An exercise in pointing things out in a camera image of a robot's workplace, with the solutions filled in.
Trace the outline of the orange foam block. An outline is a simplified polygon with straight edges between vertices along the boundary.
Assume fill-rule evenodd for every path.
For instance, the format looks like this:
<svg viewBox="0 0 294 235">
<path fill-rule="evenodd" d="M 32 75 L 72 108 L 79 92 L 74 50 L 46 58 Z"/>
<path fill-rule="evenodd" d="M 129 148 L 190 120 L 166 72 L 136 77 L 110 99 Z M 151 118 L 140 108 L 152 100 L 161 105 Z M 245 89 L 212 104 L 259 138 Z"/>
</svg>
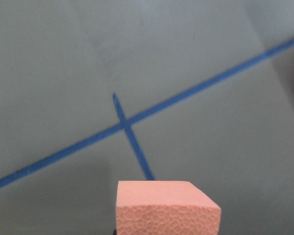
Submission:
<svg viewBox="0 0 294 235">
<path fill-rule="evenodd" d="M 187 181 L 119 181 L 118 235 L 216 235 L 221 208 Z"/>
</svg>

